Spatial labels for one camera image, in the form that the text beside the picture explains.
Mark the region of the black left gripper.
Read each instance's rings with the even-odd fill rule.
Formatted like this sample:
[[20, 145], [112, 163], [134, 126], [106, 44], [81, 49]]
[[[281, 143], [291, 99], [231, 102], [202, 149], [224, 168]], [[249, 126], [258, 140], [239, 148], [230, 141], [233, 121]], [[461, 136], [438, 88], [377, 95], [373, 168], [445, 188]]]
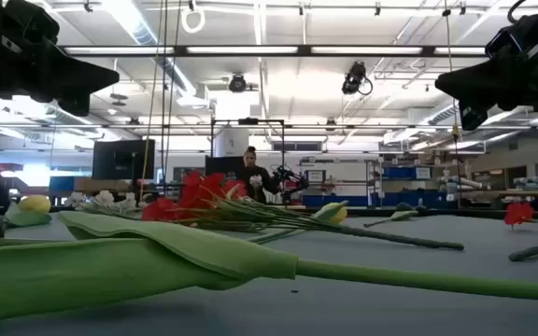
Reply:
[[120, 75], [67, 55], [55, 44], [59, 23], [28, 0], [0, 0], [0, 97], [29, 91], [39, 52], [39, 83], [55, 99], [89, 96], [119, 81]]

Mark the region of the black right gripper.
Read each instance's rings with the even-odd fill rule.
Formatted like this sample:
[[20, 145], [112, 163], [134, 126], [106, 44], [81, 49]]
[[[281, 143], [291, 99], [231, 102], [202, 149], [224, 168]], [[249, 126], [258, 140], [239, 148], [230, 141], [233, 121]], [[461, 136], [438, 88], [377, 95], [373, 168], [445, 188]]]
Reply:
[[491, 108], [506, 94], [538, 110], [538, 14], [514, 16], [487, 43], [490, 60], [440, 75], [435, 87], [452, 96], [460, 108]]

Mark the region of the yellow artificial tulip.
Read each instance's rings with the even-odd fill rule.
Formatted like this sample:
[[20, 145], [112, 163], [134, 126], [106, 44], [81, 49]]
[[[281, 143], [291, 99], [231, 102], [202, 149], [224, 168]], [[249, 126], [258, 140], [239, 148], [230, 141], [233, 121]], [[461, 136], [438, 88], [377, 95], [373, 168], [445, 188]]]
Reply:
[[312, 215], [299, 212], [296, 209], [261, 205], [260, 203], [252, 203], [252, 208], [265, 214], [265, 218], [260, 220], [263, 230], [267, 228], [278, 229], [278, 231], [248, 238], [249, 242], [256, 244], [264, 244], [304, 231], [339, 232], [340, 223], [347, 217], [347, 202], [328, 203]]
[[51, 222], [50, 200], [43, 195], [27, 196], [19, 203], [11, 203], [4, 214], [9, 228], [46, 225]]

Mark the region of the red artificial flower bunch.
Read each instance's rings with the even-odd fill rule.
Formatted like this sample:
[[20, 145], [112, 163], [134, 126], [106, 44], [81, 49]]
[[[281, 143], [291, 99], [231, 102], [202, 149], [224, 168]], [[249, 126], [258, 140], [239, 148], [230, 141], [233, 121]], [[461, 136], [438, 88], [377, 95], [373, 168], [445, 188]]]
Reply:
[[[529, 203], [510, 203], [504, 217], [504, 223], [514, 228], [525, 222], [537, 223], [538, 219], [533, 216], [534, 210]], [[538, 256], [538, 245], [525, 250], [512, 253], [508, 258], [513, 262], [523, 261]]]
[[[265, 214], [252, 208], [252, 203], [258, 202], [245, 196], [243, 191], [242, 184], [237, 182], [224, 184], [221, 176], [202, 176], [198, 173], [191, 173], [186, 177], [178, 201], [159, 197], [144, 209], [142, 219], [169, 222], [203, 230], [252, 232], [254, 234], [252, 237], [278, 231], [278, 229], [262, 229], [260, 220], [265, 218]], [[464, 245], [460, 243], [407, 237], [370, 231], [366, 228], [352, 228], [345, 226], [343, 221], [340, 223], [339, 232], [323, 232], [433, 249], [457, 251], [464, 249]]]

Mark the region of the small black monitor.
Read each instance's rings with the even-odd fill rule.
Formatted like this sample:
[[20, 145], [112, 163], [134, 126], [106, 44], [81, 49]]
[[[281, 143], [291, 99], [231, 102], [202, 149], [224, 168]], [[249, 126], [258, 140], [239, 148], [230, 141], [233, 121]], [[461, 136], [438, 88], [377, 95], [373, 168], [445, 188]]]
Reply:
[[242, 157], [205, 157], [205, 174], [223, 174], [229, 179], [240, 179], [245, 170], [245, 161]]

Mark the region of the white artificial flower bunch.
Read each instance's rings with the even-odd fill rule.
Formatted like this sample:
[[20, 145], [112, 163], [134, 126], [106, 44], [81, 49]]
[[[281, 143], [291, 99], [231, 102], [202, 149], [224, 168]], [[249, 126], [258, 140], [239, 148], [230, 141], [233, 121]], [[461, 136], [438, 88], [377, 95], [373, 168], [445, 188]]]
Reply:
[[64, 201], [64, 206], [76, 211], [112, 217], [141, 218], [144, 209], [154, 201], [152, 194], [145, 194], [144, 201], [138, 201], [133, 192], [123, 194], [101, 190], [94, 196], [73, 191]]

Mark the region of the large black monitor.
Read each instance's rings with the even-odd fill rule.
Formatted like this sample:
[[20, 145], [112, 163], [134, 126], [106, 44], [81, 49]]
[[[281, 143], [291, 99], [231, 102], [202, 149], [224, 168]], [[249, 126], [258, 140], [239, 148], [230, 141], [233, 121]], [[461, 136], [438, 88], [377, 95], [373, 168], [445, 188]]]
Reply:
[[155, 142], [122, 140], [95, 142], [92, 154], [93, 179], [152, 179]]

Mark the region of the person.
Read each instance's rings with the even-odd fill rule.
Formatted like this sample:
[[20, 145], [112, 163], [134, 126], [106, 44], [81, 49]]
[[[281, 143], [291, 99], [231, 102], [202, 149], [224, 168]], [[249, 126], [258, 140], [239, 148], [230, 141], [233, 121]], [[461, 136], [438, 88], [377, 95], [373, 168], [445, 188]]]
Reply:
[[265, 192], [277, 194], [280, 191], [278, 182], [273, 179], [268, 171], [257, 164], [255, 147], [248, 147], [243, 155], [244, 170], [240, 179], [245, 183], [247, 195], [259, 203], [266, 203]]

